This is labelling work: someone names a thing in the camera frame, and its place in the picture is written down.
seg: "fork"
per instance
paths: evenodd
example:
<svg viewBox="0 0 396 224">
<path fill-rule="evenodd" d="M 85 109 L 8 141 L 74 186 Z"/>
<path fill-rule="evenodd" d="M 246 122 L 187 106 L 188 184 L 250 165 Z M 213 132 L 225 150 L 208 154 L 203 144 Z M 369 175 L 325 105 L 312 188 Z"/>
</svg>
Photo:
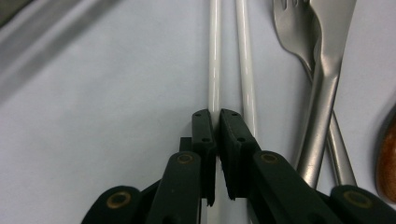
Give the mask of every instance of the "fork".
<svg viewBox="0 0 396 224">
<path fill-rule="evenodd" d="M 274 0 L 274 22 L 276 34 L 282 47 L 296 55 L 304 66 L 309 80 L 312 82 L 315 67 L 314 50 L 319 38 L 316 35 L 315 14 L 312 8 L 303 0 L 287 0 L 286 8 L 281 0 Z M 347 155 L 336 116 L 332 112 L 330 127 L 327 136 L 327 148 L 331 152 L 333 169 L 338 185 L 356 186 L 355 176 Z M 319 172 L 320 164 L 315 167 Z M 311 187 L 317 179 L 306 179 Z"/>
<path fill-rule="evenodd" d="M 309 117 L 297 172 L 315 188 L 356 0 L 309 0 L 320 25 Z"/>
</svg>

